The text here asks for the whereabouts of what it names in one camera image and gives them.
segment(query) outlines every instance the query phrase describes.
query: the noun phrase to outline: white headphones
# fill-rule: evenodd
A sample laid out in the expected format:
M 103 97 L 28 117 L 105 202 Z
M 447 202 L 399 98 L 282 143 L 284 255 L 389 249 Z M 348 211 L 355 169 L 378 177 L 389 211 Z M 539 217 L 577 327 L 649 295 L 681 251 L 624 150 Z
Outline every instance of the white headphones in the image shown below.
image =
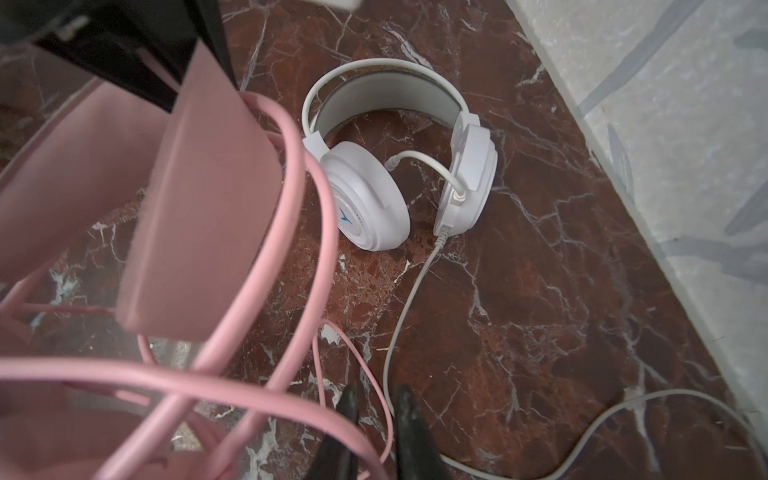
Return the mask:
M 334 90 L 309 121 L 310 105 L 329 80 L 351 70 L 389 67 L 355 76 Z M 451 167 L 416 151 L 404 151 L 382 165 L 365 148 L 343 141 L 328 148 L 323 138 L 353 117 L 376 110 L 403 109 L 427 114 L 453 126 Z M 491 191 L 498 155 L 491 132 L 469 113 L 456 88 L 442 76 L 410 61 L 370 58 L 334 68 L 310 89 L 301 111 L 304 146 L 320 161 L 338 207 L 339 230 L 364 250 L 398 247 L 411 223 L 406 201 L 389 175 L 401 159 L 413 157 L 445 179 L 435 220 L 435 235 L 459 235 L 475 225 Z

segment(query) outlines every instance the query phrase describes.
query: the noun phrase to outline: floor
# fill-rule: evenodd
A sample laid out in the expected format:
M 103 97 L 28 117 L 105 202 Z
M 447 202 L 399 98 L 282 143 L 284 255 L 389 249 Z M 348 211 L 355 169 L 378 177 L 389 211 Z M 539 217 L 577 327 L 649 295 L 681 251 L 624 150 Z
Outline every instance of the floor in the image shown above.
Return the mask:
M 241 88 L 277 99 L 296 118 L 323 73 L 351 59 L 387 56 L 446 76 L 492 129 L 499 162 L 485 211 L 475 228 L 449 239 L 393 357 L 392 383 L 415 390 L 441 452 L 497 475 L 531 478 L 551 472 L 589 422 L 625 396 L 677 387 L 732 399 L 502 0 L 367 0 L 354 15 L 298 0 L 222 1 L 221 9 Z M 18 85 L 18 97 L 8 100 L 15 103 L 0 112 L 10 157 L 87 75 L 26 48 L 0 53 L 0 81 Z M 42 65 L 51 76 L 42 76 Z M 378 112 L 347 124 L 334 141 L 357 141 L 382 161 L 410 148 L 447 161 L 449 133 L 416 114 Z M 393 177 L 409 205 L 410 237 L 381 253 L 342 238 L 327 308 L 377 376 L 434 244 L 440 188 L 436 174 L 414 164 L 403 162 Z M 38 295 L 114 305 L 140 202 L 141 192 L 77 239 Z M 228 377 L 269 377 L 306 301 L 319 228 L 310 187 L 280 280 Z M 137 358 L 133 339 L 110 319 L 29 320 L 39 325 L 35 343 L 46 352 Z M 382 448 L 381 405 L 338 337 L 322 337 L 326 394 L 337 398 L 360 378 L 362 427 Z M 291 392 L 317 398 L 309 357 Z M 210 414 L 229 425 L 240 412 L 214 406 Z M 301 478 L 318 442 L 312 429 L 270 421 L 243 459 L 247 478 Z M 393 462 L 387 468 L 393 473 Z M 765 477 L 733 422 L 686 398 L 617 414 L 564 476 Z

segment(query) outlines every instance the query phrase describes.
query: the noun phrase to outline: cable connector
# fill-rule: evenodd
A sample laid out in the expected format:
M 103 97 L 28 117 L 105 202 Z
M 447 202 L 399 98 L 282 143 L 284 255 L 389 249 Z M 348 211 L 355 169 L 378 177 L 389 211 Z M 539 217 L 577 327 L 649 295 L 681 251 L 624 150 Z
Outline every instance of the cable connector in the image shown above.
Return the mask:
M 461 206 L 464 204 L 464 200 L 467 199 L 467 193 L 464 192 L 463 194 L 459 194 L 457 190 L 453 191 L 453 195 L 451 196 L 451 203 L 454 205 Z
M 402 151 L 399 154 L 392 155 L 390 158 L 388 158 L 387 161 L 384 162 L 384 168 L 388 172 L 395 170 L 403 158 L 414 158 L 439 173 L 441 177 L 445 178 L 445 181 L 453 186 L 455 191 L 453 196 L 455 201 L 459 202 L 458 205 L 464 203 L 464 199 L 467 197 L 467 188 L 464 186 L 462 181 L 456 178 L 456 176 L 452 174 L 450 170 L 445 168 L 443 164 L 427 154 L 423 154 L 422 152 L 415 150 Z
M 448 241 L 448 231 L 447 227 L 443 227 L 440 230 L 440 234 L 437 236 L 437 240 L 435 240 L 435 250 L 440 251 L 445 246 L 445 242 Z

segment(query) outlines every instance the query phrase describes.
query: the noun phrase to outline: white marble wall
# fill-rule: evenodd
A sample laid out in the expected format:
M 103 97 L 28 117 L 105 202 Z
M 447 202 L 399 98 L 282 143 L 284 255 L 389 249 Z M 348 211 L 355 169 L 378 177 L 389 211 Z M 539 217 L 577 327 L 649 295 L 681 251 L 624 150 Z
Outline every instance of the white marble wall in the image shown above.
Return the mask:
M 768 2 L 508 3 L 768 440 Z

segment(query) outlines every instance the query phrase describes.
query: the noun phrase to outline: gray cable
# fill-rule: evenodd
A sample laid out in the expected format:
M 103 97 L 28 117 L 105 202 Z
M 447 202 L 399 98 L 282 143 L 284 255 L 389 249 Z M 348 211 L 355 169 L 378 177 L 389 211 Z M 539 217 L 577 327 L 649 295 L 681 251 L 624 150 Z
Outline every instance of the gray cable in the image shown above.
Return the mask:
M 443 248 L 443 246 L 445 245 L 445 241 L 447 239 L 448 239 L 448 232 L 447 230 L 443 230 L 440 233 L 440 235 L 437 237 L 437 241 L 435 242 L 435 249 L 432 251 L 432 253 L 429 254 L 429 257 L 427 257 L 427 260 L 424 262 L 424 266 L 422 267 L 422 271 L 419 272 L 419 276 L 416 277 L 416 281 L 413 283 L 413 288 L 411 288 L 411 293 L 408 295 L 406 304 L 403 306 L 402 312 L 400 313 L 400 318 L 397 320 L 395 331 L 392 333 L 392 340 L 389 342 L 389 348 L 387 349 L 387 352 L 386 352 L 386 359 L 384 360 L 383 382 L 384 382 L 384 397 L 386 398 L 386 404 L 389 407 L 389 411 L 392 412 L 393 415 L 394 415 L 395 408 L 392 405 L 392 400 L 389 398 L 389 364 L 392 361 L 392 352 L 394 352 L 395 350 L 397 337 L 400 335 L 402 324 L 406 321 L 406 314 L 408 313 L 408 309 L 411 306 L 413 297 L 416 296 L 416 290 L 419 289 L 419 285 L 421 285 L 421 282 L 424 279 L 424 276 L 426 275 L 427 270 L 429 270 L 429 266 L 432 265 L 432 261 L 434 261 L 439 251 Z M 558 478 L 563 476 L 563 474 L 571 467 L 571 465 L 573 465 L 573 462 L 576 461 L 576 458 L 581 453 L 581 450 L 584 449 L 585 445 L 587 445 L 587 442 L 595 433 L 595 431 L 600 427 L 600 425 L 602 425 L 603 422 L 605 422 L 605 420 L 607 420 L 614 413 L 624 409 L 631 408 L 637 405 L 638 403 L 646 402 L 647 400 L 658 399 L 660 397 L 672 396 L 672 395 L 695 396 L 700 399 L 704 399 L 704 400 L 707 400 L 708 402 L 713 403 L 714 405 L 720 407 L 725 413 L 733 417 L 739 423 L 739 425 L 741 425 L 746 430 L 747 435 L 749 435 L 750 438 L 754 440 L 754 443 L 753 443 L 754 445 L 760 445 L 760 442 L 758 442 L 754 436 L 752 427 L 744 419 L 742 419 L 741 416 L 735 410 L 733 410 L 732 408 L 730 408 L 728 405 L 721 402 L 720 400 L 714 398 L 713 396 L 707 395 L 706 393 L 697 392 L 696 390 L 688 390 L 688 389 L 660 390 L 658 392 L 648 393 L 646 395 L 638 396 L 633 399 L 629 399 L 621 403 L 617 403 L 616 405 L 602 412 L 589 425 L 589 427 L 587 427 L 587 429 L 581 435 L 581 438 L 579 439 L 576 446 L 573 448 L 573 450 L 571 450 L 571 453 L 568 454 L 568 457 L 565 459 L 565 461 L 562 462 L 560 466 L 558 466 L 557 469 L 555 469 L 554 472 L 544 477 L 532 478 L 531 480 L 557 480 Z M 490 473 L 481 472 L 472 467 L 468 467 L 467 465 L 457 462 L 456 460 L 448 456 L 445 456 L 445 455 L 440 455 L 440 456 L 442 457 L 442 461 L 452 466 L 453 468 L 457 468 L 458 470 L 469 473 L 470 475 L 474 475 L 475 477 L 482 478 L 483 480 L 515 480 L 514 478 L 501 477 L 498 475 L 491 475 Z
M 672 396 L 672 395 L 689 395 L 689 396 L 695 396 L 700 399 L 707 400 L 708 402 L 712 402 L 716 406 L 720 407 L 725 413 L 732 416 L 737 422 L 739 422 L 739 425 L 744 427 L 747 434 L 754 438 L 754 433 L 752 431 L 752 427 L 746 421 L 744 421 L 741 416 L 736 413 L 735 410 L 730 408 L 725 403 L 721 402 L 720 400 L 714 398 L 711 395 L 707 395 L 706 393 L 697 392 L 696 390 L 687 390 L 687 389 L 669 389 L 669 390 L 660 390 L 659 392 L 653 392 L 648 393 L 646 395 L 638 396 L 630 400 L 626 400 L 621 403 L 617 403 L 616 405 L 610 407 L 605 412 L 602 412 L 600 416 L 598 416 L 587 428 L 587 430 L 584 432 L 584 434 L 579 439 L 578 443 L 574 447 L 573 450 L 571 450 L 571 453 L 568 454 L 568 457 L 565 459 L 564 462 L 560 464 L 560 466 L 551 474 L 546 475 L 545 477 L 535 478 L 532 480 L 556 480 L 557 478 L 560 478 L 563 476 L 563 474 L 573 465 L 573 462 L 575 462 L 576 458 L 581 453 L 581 450 L 584 448 L 585 445 L 587 445 L 587 441 L 589 441 L 589 438 L 592 437 L 594 432 L 598 429 L 598 427 L 605 422 L 605 420 L 608 419 L 611 415 L 613 415 L 616 412 L 619 412 L 623 409 L 631 408 L 638 403 L 646 402 L 647 400 L 652 399 L 658 399 L 660 397 L 665 396 Z M 468 467 L 466 465 L 463 465 L 462 463 L 457 462 L 453 458 L 446 457 L 445 455 L 440 455 L 442 457 L 442 460 L 447 463 L 448 465 L 457 468 L 463 472 L 467 472 L 470 475 L 474 475 L 478 478 L 483 478 L 484 480 L 514 480 L 513 478 L 507 478 L 507 477 L 501 477 L 498 475 L 491 475 L 489 473 L 480 472 L 479 470 L 475 470 L 474 468 Z
M 424 266 L 422 267 L 422 271 L 419 272 L 419 276 L 416 277 L 416 281 L 413 283 L 413 288 L 411 288 L 411 293 L 409 293 L 408 295 L 406 304 L 403 306 L 402 312 L 400 313 L 400 318 L 397 320 L 395 331 L 392 333 L 392 340 L 389 341 L 389 348 L 386 350 L 386 359 L 384 360 L 384 398 L 386 399 L 386 404 L 389 407 L 389 411 L 393 415 L 395 415 L 395 407 L 392 405 L 392 399 L 389 398 L 389 363 L 392 361 L 392 352 L 395 350 L 395 343 L 397 343 L 397 337 L 400 335 L 400 329 L 402 328 L 402 324 L 406 321 L 406 314 L 408 313 L 408 309 L 411 307 L 411 302 L 413 301 L 413 297 L 416 296 L 416 290 L 419 289 L 419 285 L 421 285 L 422 280 L 424 279 L 424 276 L 427 274 L 427 270 L 429 270 L 429 266 L 432 265 L 432 262 L 435 260 L 435 257 L 437 257 L 437 254 L 442 249 L 443 245 L 445 245 L 445 241 L 447 239 L 448 239 L 447 230 L 443 230 L 437 236 L 437 241 L 435 242 L 435 248 L 434 250 L 432 250 L 432 253 L 429 254 L 429 257 L 427 257 L 427 260 L 424 262 Z

